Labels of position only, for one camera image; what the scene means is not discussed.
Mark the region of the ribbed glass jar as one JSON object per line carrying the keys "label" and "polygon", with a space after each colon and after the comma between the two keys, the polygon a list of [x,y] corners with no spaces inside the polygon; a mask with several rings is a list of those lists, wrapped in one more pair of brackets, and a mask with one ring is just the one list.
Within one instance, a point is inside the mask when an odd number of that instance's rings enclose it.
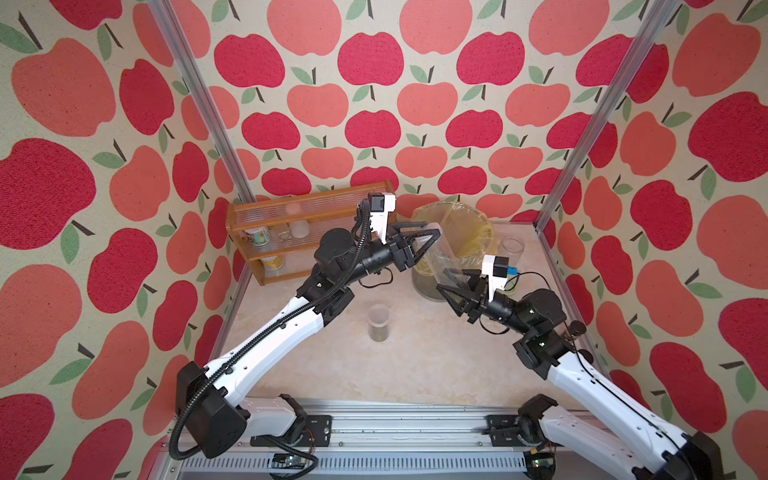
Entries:
{"label": "ribbed glass jar", "polygon": [[521,257],[525,252],[525,243],[514,236],[507,236],[500,240],[498,246],[498,255],[508,259],[508,266],[514,270],[518,269]]}

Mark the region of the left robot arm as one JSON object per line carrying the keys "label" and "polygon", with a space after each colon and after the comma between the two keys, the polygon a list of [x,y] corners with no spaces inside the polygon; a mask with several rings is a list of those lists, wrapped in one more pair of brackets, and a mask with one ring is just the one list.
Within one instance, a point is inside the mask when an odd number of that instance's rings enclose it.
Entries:
{"label": "left robot arm", "polygon": [[173,459],[198,453],[215,458],[246,439],[287,445],[301,440],[307,415],[292,397],[246,397],[266,372],[346,309],[354,298],[352,283],[390,266],[416,266],[441,236],[422,223],[396,223],[388,232],[384,240],[361,225],[326,232],[310,276],[270,322],[205,366],[189,363],[179,371],[177,419],[168,441]]}

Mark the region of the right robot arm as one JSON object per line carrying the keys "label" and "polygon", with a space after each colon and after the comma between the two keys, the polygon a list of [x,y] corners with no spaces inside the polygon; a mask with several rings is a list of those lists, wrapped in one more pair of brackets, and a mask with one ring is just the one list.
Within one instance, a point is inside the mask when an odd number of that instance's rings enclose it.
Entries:
{"label": "right robot arm", "polygon": [[437,287],[458,316],[482,317],[520,334],[514,348],[521,363],[576,399],[601,428],[578,420],[556,401],[538,395],[518,411],[527,426],[522,441],[546,441],[579,454],[616,479],[722,479],[717,443],[703,432],[690,435],[663,420],[597,371],[557,328],[566,314],[557,294],[537,289],[519,300],[504,295],[494,276],[472,271],[466,289]]}

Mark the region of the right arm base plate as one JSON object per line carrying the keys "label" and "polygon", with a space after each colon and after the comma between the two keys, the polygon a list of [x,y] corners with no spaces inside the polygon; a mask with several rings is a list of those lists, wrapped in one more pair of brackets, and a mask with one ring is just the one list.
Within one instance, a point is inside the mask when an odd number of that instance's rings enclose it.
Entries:
{"label": "right arm base plate", "polygon": [[547,442],[539,422],[525,415],[487,415],[482,435],[493,447],[525,446],[538,448]]}

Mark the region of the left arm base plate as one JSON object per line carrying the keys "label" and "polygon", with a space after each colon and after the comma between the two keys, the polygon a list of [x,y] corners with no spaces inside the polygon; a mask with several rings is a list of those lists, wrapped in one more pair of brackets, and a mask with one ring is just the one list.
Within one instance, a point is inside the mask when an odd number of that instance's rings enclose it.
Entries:
{"label": "left arm base plate", "polygon": [[253,417],[244,437],[253,447],[275,447],[273,438],[291,447],[328,447],[333,417],[330,415],[277,415]]}

